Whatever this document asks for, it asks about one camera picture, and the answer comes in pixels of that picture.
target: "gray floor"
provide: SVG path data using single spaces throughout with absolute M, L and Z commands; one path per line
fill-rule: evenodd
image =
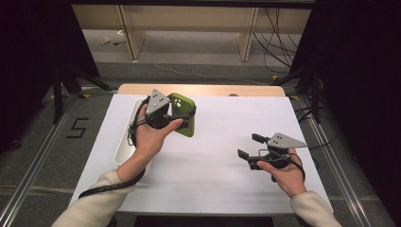
M 135 62 L 129 59 L 124 44 L 114 45 L 124 42 L 124 37 L 118 35 L 117 31 L 84 30 L 84 34 L 101 78 L 115 86 L 125 82 L 271 84 L 272 75 L 280 78 L 284 74 L 272 73 L 265 67 L 264 59 L 271 69 L 288 71 L 281 62 L 272 57 L 264 58 L 264 50 L 256 40 L 253 40 L 249 60 L 241 61 L 235 34 L 149 32 L 140 59 Z M 106 36 L 111 42 L 103 45 L 100 42 Z M 298 43 L 300 36 L 292 35 L 291 38 Z M 282 36 L 282 39 L 287 48 L 296 49 L 287 36 Z M 277 48 L 271 50 L 276 55 L 283 55 Z M 80 82 L 85 88 L 93 86 L 84 80 Z M 294 94 L 295 83 L 296 80 L 284 85 L 288 95 Z M 89 97 L 69 96 L 64 99 L 64 103 L 67 100 L 74 100 L 71 110 L 65 117 L 61 131 L 11 226 L 49 226 L 67 207 L 113 96 L 98 89 L 89 90 L 88 93 Z M 44 98 L 44 107 L 38 109 L 31 124 L 19 138 L 22 147 L 11 148 L 1 154 L 0 209 L 3 209 L 11 198 L 15 187 L 25 176 L 30 163 L 51 130 L 54 116 L 51 95 L 52 92 L 49 91 L 48 96 Z M 309 104 L 308 96 L 298 97 L 299 100 L 291 100 L 294 110 Z M 326 106 L 324 99 L 321 101 L 321 106 Z M 366 226 L 395 226 L 367 182 L 357 161 L 352 158 L 352 150 L 348 148 L 335 116 L 326 109 L 321 109 L 320 114 L 324 135 L 329 141 L 334 139 L 325 148 L 330 147 L 339 160 L 340 168 L 369 220 L 370 225 Z M 69 139 L 68 136 L 79 135 L 79 131 L 71 130 L 78 118 L 85 118 L 78 121 L 76 126 L 86 128 L 86 131 L 81 138 Z M 310 148 L 319 145 L 313 124 L 313 119 L 300 123 Z M 319 164 L 318 172 L 331 200 L 335 217 L 343 226 L 363 226 L 351 212 L 349 201 L 344 196 L 346 192 L 341 191 L 324 148 L 312 148 L 310 151 Z M 127 213 L 118 213 L 117 217 L 118 226 L 132 226 L 135 220 L 134 215 Z M 294 216 L 273 217 L 273 221 L 275 226 L 299 226 Z

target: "person's right hand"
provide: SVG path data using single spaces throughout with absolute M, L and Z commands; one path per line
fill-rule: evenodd
M 288 153 L 296 154 L 297 151 L 294 148 L 290 148 Z M 290 158 L 302 166 L 302 162 L 297 155 L 290 155 Z M 290 198 L 306 192 L 304 176 L 301 170 L 294 164 L 289 164 L 284 168 L 275 168 L 267 162 L 259 161 L 257 165 L 269 172 L 275 178 L 280 188 L 285 191 Z

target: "green object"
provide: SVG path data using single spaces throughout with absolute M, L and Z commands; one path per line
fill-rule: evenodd
M 195 131 L 195 102 L 186 96 L 173 93 L 171 95 L 171 110 L 173 117 L 182 114 L 189 115 L 188 128 L 179 129 L 176 130 L 176 132 L 188 137 L 192 137 Z

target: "white sleeve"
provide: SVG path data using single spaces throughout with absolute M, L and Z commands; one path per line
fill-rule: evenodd
M 115 170 L 103 173 L 90 188 L 122 183 Z M 54 227 L 107 226 L 134 186 L 87 196 L 71 204 L 53 223 Z
M 290 204 L 295 214 L 312 226 L 341 226 L 327 203 L 315 192 L 298 194 L 291 198 Z

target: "hand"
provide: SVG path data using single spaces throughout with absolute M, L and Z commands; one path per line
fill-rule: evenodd
M 148 104 L 145 104 L 138 118 L 145 116 Z M 183 123 L 182 119 L 171 121 L 162 129 L 156 130 L 148 124 L 139 125 L 136 129 L 136 150 L 133 155 L 115 172 L 120 180 L 128 182 L 139 175 L 150 160 L 160 151 L 166 137 Z
M 296 154 L 297 151 L 294 148 L 290 148 L 288 153 Z M 302 166 L 302 162 L 297 155 L 290 155 L 290 158 Z M 257 165 L 269 172 L 275 178 L 280 188 L 285 191 L 290 198 L 306 192 L 304 176 L 301 170 L 294 164 L 289 164 L 284 168 L 275 168 L 267 162 L 259 161 Z

